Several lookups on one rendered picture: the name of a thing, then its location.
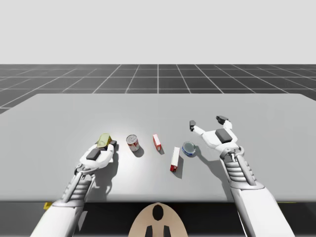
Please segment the red and white carton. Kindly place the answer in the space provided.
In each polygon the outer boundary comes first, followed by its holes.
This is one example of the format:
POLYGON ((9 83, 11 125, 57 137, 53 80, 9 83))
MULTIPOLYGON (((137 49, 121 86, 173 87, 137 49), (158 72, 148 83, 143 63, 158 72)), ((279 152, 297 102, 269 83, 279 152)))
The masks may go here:
POLYGON ((178 167, 178 161, 179 161, 179 154, 180 154, 180 148, 174 147, 172 158, 171 158, 171 164, 170 164, 170 171, 175 172, 178 167))

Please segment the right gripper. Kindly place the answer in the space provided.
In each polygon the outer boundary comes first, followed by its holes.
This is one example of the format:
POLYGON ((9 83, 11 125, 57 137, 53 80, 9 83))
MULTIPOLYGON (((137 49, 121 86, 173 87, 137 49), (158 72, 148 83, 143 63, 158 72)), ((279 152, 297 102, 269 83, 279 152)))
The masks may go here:
POLYGON ((189 122, 190 131, 200 135, 209 148, 217 151, 224 151, 227 148, 238 149, 237 137, 232 131, 232 123, 224 116, 216 116, 216 119, 223 128, 213 131, 204 131, 196 125, 194 120, 191 120, 189 122))

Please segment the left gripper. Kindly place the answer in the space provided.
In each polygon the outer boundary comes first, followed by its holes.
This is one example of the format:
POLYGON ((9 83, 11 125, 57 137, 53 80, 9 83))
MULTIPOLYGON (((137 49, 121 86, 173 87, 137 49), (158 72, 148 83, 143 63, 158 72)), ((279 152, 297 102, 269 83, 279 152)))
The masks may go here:
POLYGON ((116 140, 112 140, 107 148, 98 148, 96 144, 91 146, 79 159, 82 167, 88 169, 102 169, 113 159, 113 154, 117 145, 116 140))

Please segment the tan robot part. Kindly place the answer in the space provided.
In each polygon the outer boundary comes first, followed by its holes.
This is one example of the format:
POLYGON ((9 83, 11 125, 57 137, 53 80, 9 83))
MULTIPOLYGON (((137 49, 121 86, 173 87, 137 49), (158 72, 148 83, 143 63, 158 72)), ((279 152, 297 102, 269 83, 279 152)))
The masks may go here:
POLYGON ((188 234, 176 211, 157 202, 137 215, 128 237, 188 237, 188 234))

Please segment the red and white can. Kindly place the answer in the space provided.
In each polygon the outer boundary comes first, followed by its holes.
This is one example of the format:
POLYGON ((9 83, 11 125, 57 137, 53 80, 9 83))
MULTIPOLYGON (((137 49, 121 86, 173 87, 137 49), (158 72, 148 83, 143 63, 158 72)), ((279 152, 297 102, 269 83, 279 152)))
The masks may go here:
POLYGON ((132 152, 136 152, 139 150, 140 145, 139 145, 138 138, 136 135, 134 134, 128 135, 126 138, 126 142, 132 152))

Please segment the blue flat can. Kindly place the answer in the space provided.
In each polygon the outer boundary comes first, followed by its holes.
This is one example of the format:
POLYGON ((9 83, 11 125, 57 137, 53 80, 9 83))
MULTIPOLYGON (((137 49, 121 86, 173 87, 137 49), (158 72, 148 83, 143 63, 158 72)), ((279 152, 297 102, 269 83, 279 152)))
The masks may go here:
POLYGON ((193 157, 196 153, 195 144, 189 141, 184 142, 182 145, 182 152, 189 157, 193 157))

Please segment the green and blue rectangular can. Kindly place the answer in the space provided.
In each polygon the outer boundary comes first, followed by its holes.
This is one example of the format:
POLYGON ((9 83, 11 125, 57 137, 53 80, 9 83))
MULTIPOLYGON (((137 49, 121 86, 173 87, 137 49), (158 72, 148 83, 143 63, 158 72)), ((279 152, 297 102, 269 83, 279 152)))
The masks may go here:
POLYGON ((110 142, 112 141, 111 136, 109 133, 103 133, 100 135, 96 145, 98 148, 105 148, 107 147, 110 142))

